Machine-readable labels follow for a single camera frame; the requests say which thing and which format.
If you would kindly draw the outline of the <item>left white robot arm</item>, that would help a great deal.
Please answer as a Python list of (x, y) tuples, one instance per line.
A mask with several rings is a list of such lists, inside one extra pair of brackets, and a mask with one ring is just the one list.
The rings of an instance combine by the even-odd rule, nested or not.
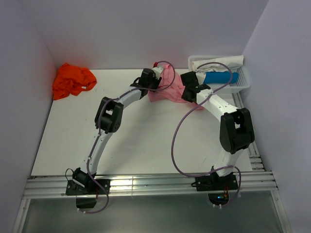
[(161, 81), (163, 67), (145, 68), (130, 87), (116, 98), (104, 97), (95, 116), (95, 128), (98, 130), (94, 144), (87, 158), (72, 175), (73, 182), (84, 194), (91, 193), (96, 183), (101, 155), (113, 135), (121, 126), (122, 114), (126, 107), (147, 95), (150, 90), (157, 90)]

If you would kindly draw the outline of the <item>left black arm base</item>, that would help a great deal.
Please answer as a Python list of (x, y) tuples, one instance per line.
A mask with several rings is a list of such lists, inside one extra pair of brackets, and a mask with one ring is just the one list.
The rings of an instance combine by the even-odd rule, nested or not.
[(67, 168), (65, 171), (67, 186), (65, 195), (76, 197), (76, 207), (78, 209), (90, 210), (95, 207), (99, 195), (107, 195), (110, 190), (110, 179), (92, 178), (77, 168), (75, 170)]

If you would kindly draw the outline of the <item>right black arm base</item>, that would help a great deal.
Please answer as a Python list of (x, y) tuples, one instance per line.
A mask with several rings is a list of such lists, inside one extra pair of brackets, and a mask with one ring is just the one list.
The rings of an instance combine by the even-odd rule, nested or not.
[(217, 191), (217, 193), (208, 193), (208, 199), (212, 204), (222, 206), (229, 203), (229, 191), (238, 190), (239, 187), (233, 172), (223, 177), (220, 177), (217, 173), (197, 177), (191, 186), (196, 188), (198, 192)]

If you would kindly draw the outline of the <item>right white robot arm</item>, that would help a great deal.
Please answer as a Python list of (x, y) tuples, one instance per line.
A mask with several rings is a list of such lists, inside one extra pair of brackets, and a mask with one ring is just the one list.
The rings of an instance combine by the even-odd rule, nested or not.
[(238, 158), (255, 140), (251, 114), (247, 108), (237, 108), (216, 95), (207, 84), (199, 84), (193, 71), (182, 74), (181, 81), (185, 87), (182, 99), (199, 104), (220, 122), (222, 150), (213, 166), (216, 174), (210, 177), (210, 183), (215, 189), (221, 189)]

